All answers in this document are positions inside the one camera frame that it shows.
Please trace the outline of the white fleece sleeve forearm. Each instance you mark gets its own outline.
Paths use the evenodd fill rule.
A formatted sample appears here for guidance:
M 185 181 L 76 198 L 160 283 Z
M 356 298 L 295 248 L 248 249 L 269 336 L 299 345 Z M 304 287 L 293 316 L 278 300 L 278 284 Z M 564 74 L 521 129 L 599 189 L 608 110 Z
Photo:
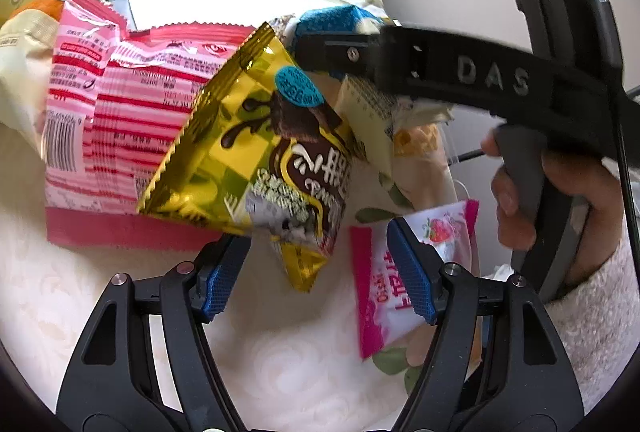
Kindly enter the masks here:
M 639 343 L 639 288 L 629 239 L 547 312 L 574 369 L 585 411 L 612 388 Z

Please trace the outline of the right hand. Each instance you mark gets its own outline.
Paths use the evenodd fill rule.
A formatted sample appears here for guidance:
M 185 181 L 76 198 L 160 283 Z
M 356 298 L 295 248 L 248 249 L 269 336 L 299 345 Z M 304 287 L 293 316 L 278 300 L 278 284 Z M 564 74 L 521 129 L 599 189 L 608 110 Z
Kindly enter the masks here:
M 613 255 L 622 192 L 601 161 L 550 152 L 541 133 L 513 124 L 493 129 L 482 151 L 503 160 L 491 183 L 498 241 L 539 294 L 579 284 Z

